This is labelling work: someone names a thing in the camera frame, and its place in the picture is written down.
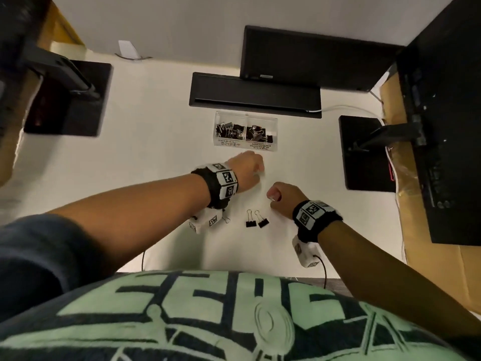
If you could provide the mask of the white paper card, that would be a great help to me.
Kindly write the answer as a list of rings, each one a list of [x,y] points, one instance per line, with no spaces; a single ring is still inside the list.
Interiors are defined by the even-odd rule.
[[[144,61],[153,59],[151,56],[141,56],[135,46],[127,40],[118,40],[119,52],[115,53],[117,57],[129,61]]]

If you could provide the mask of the brown cardboard sheet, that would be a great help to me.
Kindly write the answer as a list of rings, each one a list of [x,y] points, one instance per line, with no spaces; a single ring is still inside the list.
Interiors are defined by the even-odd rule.
[[[407,265],[439,286],[481,320],[481,246],[431,242],[412,146],[388,148],[396,178],[396,203]]]

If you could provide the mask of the dark t-shirt green print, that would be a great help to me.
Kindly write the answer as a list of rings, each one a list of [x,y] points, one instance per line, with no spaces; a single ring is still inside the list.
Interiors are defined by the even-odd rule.
[[[0,228],[0,361],[481,361],[352,297],[244,272],[100,274],[105,258],[54,214]]]

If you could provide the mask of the clear two-compartment plastic box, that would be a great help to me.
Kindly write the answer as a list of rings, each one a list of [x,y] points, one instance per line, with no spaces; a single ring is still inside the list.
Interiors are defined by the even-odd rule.
[[[267,134],[273,136],[274,143],[272,144],[256,143],[253,141],[246,141],[246,139],[236,140],[236,139],[216,138],[214,136],[215,125],[222,122],[225,122],[225,123],[233,122],[235,124],[244,126],[245,134],[246,134],[247,127],[251,127],[253,125],[263,127],[266,129]],[[213,145],[246,149],[246,150],[275,152],[278,150],[278,119],[270,116],[251,115],[251,114],[243,114],[242,112],[236,112],[236,111],[218,110],[215,112],[215,116],[214,116]]]

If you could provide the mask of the black flat monitor base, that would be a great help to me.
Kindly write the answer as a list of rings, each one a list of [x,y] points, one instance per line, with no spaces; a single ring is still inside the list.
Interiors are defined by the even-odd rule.
[[[191,107],[322,118],[320,88],[194,72]]]

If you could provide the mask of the pile of medium binder clips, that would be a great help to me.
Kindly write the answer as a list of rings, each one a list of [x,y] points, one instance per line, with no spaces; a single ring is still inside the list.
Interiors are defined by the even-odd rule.
[[[256,125],[246,128],[245,139],[256,143],[274,143],[273,136],[267,134],[265,128]]]

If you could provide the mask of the black square stand base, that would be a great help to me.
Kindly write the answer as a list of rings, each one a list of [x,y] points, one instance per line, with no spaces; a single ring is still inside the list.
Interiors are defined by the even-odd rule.
[[[369,137],[382,123],[376,118],[339,117],[340,144],[345,186],[348,190],[395,193],[395,175],[386,148],[358,151],[355,143]]]
[[[93,84],[97,99],[70,92],[61,82],[46,76],[33,99],[23,131],[37,135],[98,137],[107,105],[113,66],[104,62],[73,60]]]

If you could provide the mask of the person's right hand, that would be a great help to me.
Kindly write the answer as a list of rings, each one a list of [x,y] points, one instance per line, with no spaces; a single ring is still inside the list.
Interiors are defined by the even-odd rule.
[[[282,215],[287,219],[293,219],[293,212],[295,208],[303,202],[308,201],[309,199],[305,196],[305,194],[297,187],[292,184],[284,183],[284,190],[283,190],[283,204],[281,205],[270,205],[271,209],[274,212]]]

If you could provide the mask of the person's right forearm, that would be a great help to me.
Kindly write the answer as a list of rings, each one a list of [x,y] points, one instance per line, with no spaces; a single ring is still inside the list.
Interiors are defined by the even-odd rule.
[[[481,337],[481,321],[458,301],[345,223],[329,224],[317,240],[356,299],[443,339]]]

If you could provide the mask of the black monitor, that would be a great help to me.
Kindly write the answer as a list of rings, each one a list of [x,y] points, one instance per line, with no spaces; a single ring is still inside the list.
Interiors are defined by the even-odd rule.
[[[240,78],[369,92],[404,46],[247,25]]]
[[[396,64],[431,241],[481,246],[481,0],[453,0]]]
[[[37,41],[51,0],[0,0],[0,140],[24,83],[22,53]]]

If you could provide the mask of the person's left forearm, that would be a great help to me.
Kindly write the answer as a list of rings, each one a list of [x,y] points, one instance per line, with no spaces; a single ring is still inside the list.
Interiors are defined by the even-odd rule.
[[[210,201],[204,179],[188,174],[96,194],[49,214],[79,225],[104,253],[105,272],[113,273]]]

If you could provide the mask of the pile of small binder clips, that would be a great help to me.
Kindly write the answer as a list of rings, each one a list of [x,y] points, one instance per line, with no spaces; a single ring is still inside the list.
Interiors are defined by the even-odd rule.
[[[244,140],[245,127],[233,122],[222,122],[215,125],[214,136],[216,138]]]

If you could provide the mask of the person's left hand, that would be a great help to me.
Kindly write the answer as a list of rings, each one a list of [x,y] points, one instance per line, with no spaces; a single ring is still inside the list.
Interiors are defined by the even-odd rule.
[[[254,151],[245,151],[226,161],[237,178],[237,194],[254,188],[260,182],[260,178],[253,177],[253,155],[260,154]]]

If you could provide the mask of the black wristband with white markers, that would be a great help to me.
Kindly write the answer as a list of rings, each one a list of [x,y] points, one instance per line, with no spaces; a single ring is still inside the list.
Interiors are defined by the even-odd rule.
[[[317,237],[334,221],[343,221],[336,209],[319,200],[304,200],[292,212],[298,228],[297,237],[303,243],[317,242]]]
[[[202,177],[210,194],[208,208],[224,210],[230,199],[237,193],[238,181],[227,163],[209,163],[191,171]]]

